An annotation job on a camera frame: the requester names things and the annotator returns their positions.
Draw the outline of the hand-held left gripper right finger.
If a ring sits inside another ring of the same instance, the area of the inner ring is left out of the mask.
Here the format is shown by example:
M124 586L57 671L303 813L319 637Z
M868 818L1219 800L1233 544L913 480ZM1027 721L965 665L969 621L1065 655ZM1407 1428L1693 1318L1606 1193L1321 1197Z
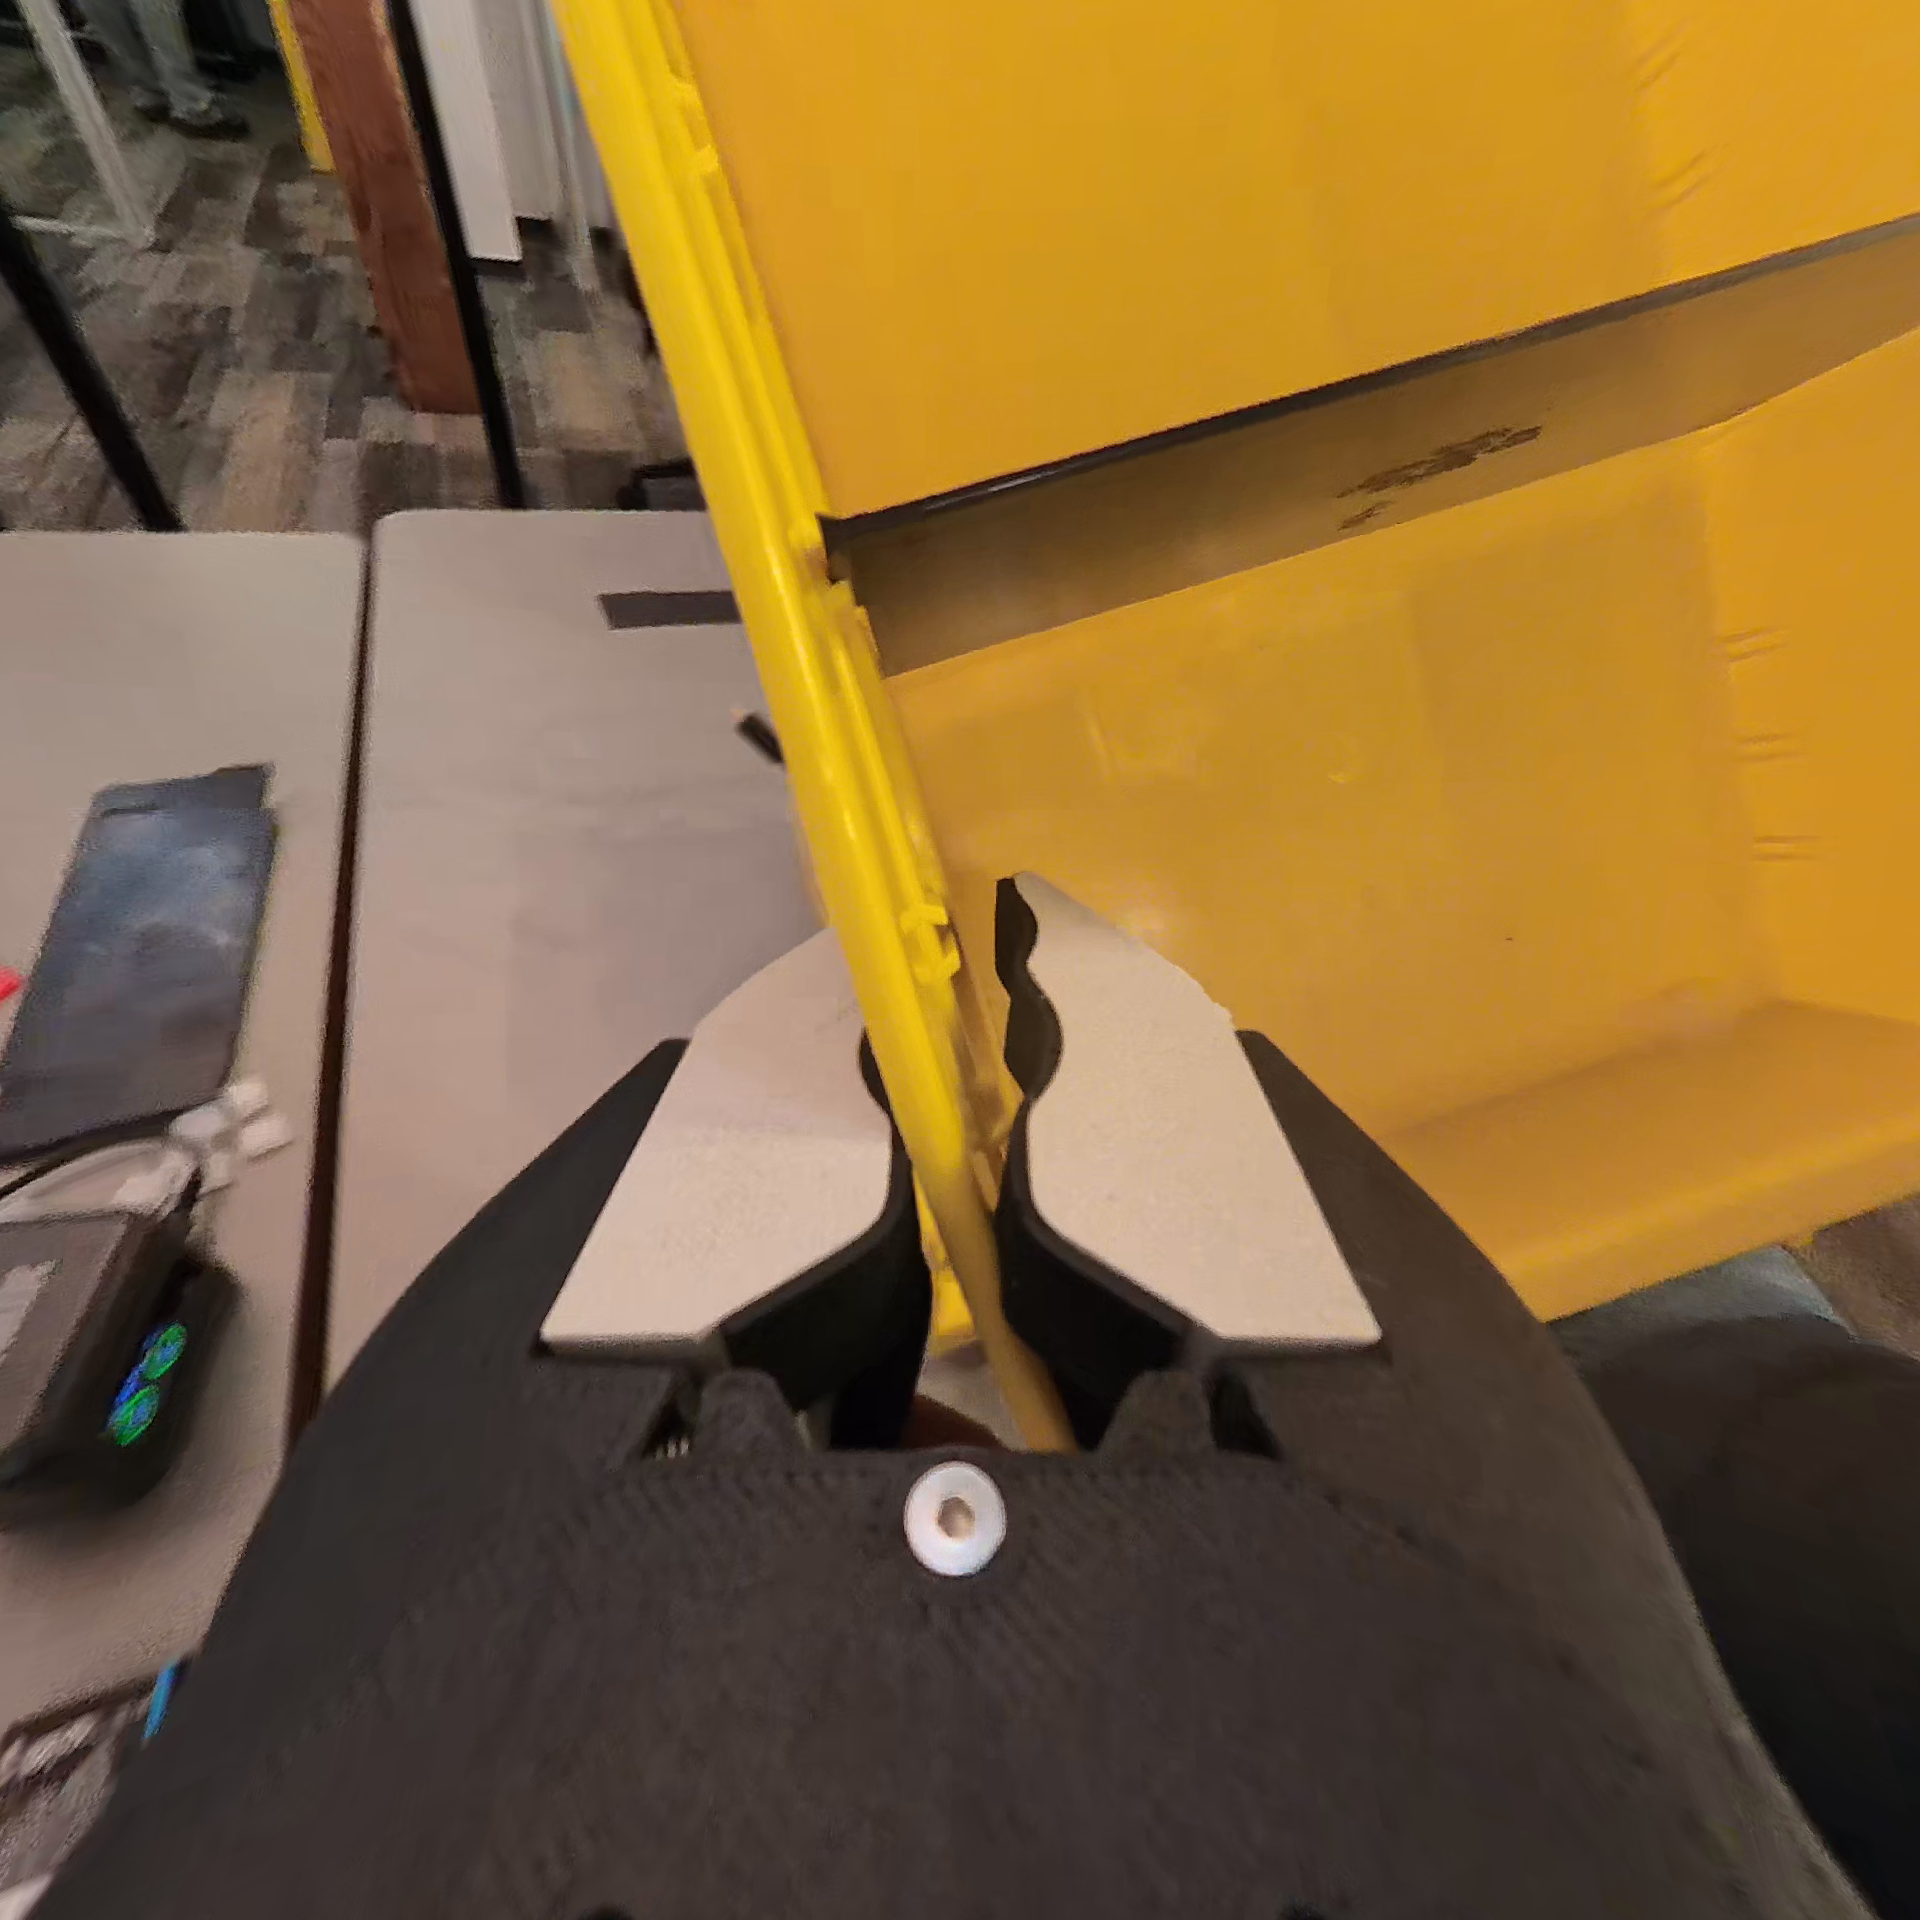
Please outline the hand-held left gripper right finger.
M1384 1329L1246 1034L1183 966L1035 872L1001 876L994 969L1017 1091L994 1207L1001 1314L1071 1442L1150 1378L1214 1409Z

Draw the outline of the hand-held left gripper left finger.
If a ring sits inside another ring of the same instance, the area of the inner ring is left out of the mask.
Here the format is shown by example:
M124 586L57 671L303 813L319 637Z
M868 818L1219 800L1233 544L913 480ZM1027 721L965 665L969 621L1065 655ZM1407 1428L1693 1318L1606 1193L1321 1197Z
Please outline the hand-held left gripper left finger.
M540 1351L698 1382L758 1373L827 1446L894 1449L929 1327L913 1170L824 928L696 1025Z

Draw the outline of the yellow plastic bin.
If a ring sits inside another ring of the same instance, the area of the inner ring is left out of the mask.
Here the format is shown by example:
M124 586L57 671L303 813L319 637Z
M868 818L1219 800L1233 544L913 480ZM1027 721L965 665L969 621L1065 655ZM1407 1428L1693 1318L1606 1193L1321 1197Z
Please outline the yellow plastic bin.
M824 518L1916 218L1916 5L556 5L935 1257L996 884L1276 1042L1538 1314L1916 1188L1916 342L886 675Z

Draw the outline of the scattered white plastic clips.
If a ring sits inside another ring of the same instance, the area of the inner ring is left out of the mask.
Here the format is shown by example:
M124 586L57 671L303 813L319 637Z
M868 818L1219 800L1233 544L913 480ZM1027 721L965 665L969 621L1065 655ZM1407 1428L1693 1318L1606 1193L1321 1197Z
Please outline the scattered white plastic clips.
M199 1197L220 1194L242 1170L292 1147L296 1131L254 1076L228 1083L204 1104L175 1117L161 1149L187 1169Z

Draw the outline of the black bin divider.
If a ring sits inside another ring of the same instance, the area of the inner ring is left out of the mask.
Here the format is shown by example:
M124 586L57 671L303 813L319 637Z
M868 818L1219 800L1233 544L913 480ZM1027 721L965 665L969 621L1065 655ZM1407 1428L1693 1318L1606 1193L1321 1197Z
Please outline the black bin divider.
M883 675L1737 420L1914 345L1914 214L1301 395L821 522Z

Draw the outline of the black printed charger box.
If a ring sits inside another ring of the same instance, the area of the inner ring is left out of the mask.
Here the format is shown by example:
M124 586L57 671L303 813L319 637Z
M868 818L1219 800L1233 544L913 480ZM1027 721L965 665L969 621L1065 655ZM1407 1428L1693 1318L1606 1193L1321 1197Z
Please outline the black printed charger box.
M170 1476L237 1295L181 1210L3 1223L3 1532L119 1513Z

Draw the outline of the wooden post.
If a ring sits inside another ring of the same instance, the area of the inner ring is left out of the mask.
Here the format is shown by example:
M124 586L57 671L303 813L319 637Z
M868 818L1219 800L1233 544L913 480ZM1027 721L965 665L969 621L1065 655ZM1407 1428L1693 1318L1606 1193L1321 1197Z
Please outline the wooden post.
M388 8L293 2L396 395L419 414L474 416L478 393Z

